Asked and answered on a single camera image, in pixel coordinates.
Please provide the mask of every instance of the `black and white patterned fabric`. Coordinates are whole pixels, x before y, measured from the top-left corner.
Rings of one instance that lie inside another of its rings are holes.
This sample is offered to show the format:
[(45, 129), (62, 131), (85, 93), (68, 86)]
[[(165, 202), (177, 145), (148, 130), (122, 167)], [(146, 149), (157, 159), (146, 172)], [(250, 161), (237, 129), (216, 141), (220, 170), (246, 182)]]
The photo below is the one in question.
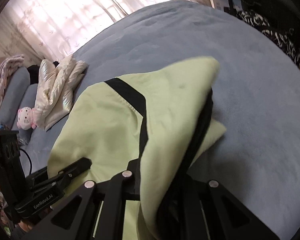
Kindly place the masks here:
[(300, 66), (300, 48), (296, 48), (291, 41), (288, 32), (280, 32), (275, 28), (272, 28), (269, 21), (262, 15), (256, 13), (253, 10), (239, 11), (237, 18), (249, 24), (250, 26), (259, 30), (262, 34), (267, 36), (273, 43), (275, 43), (291, 60)]

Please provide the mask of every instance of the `blue pillow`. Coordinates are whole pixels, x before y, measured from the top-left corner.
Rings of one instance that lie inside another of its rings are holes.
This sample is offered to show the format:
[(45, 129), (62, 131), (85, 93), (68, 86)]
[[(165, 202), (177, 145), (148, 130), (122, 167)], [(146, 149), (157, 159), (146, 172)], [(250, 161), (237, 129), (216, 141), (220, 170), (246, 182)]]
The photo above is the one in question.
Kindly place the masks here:
[(20, 67), (11, 76), (0, 107), (0, 125), (11, 129), (18, 107), (30, 85), (30, 75), (25, 67)]
[[(38, 89), (38, 84), (32, 84), (27, 88), (18, 109), (21, 109), (26, 106), (30, 108), (34, 108), (37, 89)], [(19, 129), (17, 126), (17, 121), (18, 121), (18, 110), (15, 112), (15, 119), (11, 130), (18, 130), (19, 131), (19, 133), (17, 134), (18, 141), (23, 145), (28, 145), (33, 130), (32, 128), (28, 130)]]

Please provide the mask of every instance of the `plush toy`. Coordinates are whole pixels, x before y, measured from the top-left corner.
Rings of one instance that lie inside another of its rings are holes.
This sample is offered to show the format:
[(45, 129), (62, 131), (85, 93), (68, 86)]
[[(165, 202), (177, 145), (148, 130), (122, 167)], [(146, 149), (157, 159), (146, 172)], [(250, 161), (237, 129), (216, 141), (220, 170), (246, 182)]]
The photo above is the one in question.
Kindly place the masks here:
[(30, 128), (35, 129), (37, 126), (33, 123), (33, 113), (30, 107), (24, 107), (18, 110), (18, 128), (28, 130)]

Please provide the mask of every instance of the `blue blanket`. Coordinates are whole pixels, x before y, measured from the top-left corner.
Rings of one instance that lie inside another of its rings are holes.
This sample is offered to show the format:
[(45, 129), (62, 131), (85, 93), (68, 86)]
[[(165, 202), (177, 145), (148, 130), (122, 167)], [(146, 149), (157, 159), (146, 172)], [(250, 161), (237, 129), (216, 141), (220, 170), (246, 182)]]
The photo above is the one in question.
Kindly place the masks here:
[[(90, 66), (74, 98), (97, 82), (196, 56), (220, 62), (213, 117), (227, 132), (189, 173), (219, 180), (280, 239), (291, 239), (300, 227), (300, 71), (254, 28), (188, 1), (143, 8), (75, 53)], [(33, 132), (26, 150), (34, 170), (47, 164), (66, 120)]]

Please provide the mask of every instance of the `black cable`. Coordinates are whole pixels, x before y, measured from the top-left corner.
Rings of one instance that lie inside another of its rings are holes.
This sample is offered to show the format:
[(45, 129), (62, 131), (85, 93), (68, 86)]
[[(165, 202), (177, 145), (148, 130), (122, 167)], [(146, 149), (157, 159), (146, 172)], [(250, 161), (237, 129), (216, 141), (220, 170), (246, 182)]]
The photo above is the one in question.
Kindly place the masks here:
[(31, 172), (32, 172), (32, 162), (31, 162), (30, 156), (28, 155), (28, 153), (24, 149), (20, 148), (20, 150), (23, 151), (27, 155), (27, 157), (28, 157), (28, 160), (30, 162), (30, 172), (29, 172), (29, 175), (31, 175)]

